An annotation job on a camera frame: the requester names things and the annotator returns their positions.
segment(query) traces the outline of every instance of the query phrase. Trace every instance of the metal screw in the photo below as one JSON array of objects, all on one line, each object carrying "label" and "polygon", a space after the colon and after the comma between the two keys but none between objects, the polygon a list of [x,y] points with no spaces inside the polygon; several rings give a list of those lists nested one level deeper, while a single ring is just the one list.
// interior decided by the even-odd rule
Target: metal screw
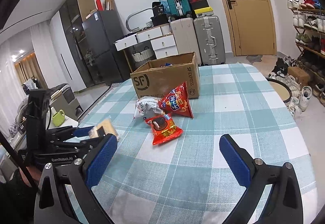
[{"label": "metal screw", "polygon": [[81,163],[82,163],[82,159],[81,159],[81,158],[77,158],[77,159],[74,160],[74,164],[75,164],[76,166],[78,166],[78,165],[81,164]]},{"label": "metal screw", "polygon": [[256,159],[254,160],[254,162],[255,162],[257,165],[259,165],[259,166],[263,164],[263,160],[260,159],[260,158],[256,158]]},{"label": "metal screw", "polygon": [[46,165],[45,165],[45,169],[50,169],[52,167],[52,164],[51,163],[47,163]]},{"label": "metal screw", "polygon": [[285,167],[287,167],[288,169],[291,169],[291,168],[292,168],[292,164],[290,164],[290,163],[285,163]]}]

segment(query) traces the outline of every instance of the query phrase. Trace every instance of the white curtain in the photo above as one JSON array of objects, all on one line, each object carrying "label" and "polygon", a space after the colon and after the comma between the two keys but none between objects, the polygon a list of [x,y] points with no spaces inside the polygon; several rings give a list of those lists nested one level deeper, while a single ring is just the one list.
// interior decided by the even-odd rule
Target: white curtain
[{"label": "white curtain", "polygon": [[8,137],[9,127],[17,116],[17,109],[26,97],[12,61],[9,40],[0,46],[0,80],[0,130]]},{"label": "white curtain", "polygon": [[68,83],[56,57],[48,22],[29,28],[35,55],[48,88]]}]

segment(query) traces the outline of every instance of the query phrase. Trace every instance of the red sneaker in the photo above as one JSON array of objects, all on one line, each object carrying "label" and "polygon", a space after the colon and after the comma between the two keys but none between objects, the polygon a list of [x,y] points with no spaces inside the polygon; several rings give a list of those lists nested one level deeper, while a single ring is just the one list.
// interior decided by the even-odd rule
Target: red sneaker
[{"label": "red sneaker", "polygon": [[300,7],[303,9],[315,9],[313,0],[304,0],[304,3],[300,4]]},{"label": "red sneaker", "polygon": [[325,55],[325,39],[321,39],[321,54]]}]

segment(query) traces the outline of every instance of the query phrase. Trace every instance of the sf express logo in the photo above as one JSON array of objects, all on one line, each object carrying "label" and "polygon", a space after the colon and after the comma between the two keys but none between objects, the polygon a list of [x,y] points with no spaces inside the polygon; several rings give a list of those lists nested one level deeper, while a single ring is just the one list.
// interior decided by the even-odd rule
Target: sf express logo
[{"label": "sf express logo", "polygon": [[135,76],[133,78],[133,81],[135,83],[135,86],[138,90],[146,90],[149,88],[149,78],[146,74],[140,75],[140,76]]}]

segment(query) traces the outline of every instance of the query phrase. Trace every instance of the plaid tablecloth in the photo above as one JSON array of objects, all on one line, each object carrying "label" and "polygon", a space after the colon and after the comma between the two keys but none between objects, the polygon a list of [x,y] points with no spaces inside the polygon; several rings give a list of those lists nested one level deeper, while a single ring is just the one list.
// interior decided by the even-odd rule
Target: plaid tablecloth
[{"label": "plaid tablecloth", "polygon": [[[153,146],[150,127],[133,119],[131,80],[112,90],[81,122],[109,117],[120,135],[118,149],[98,186],[98,201],[116,224],[222,223],[242,196],[219,150],[228,133],[250,155],[267,164],[290,161],[303,198],[306,222],[316,216],[316,182],[310,155],[297,125],[263,75],[246,64],[199,68],[200,97],[190,100],[194,119],[174,116],[184,133]],[[251,223],[258,219],[267,186]],[[79,219],[86,223],[80,208]]]}]

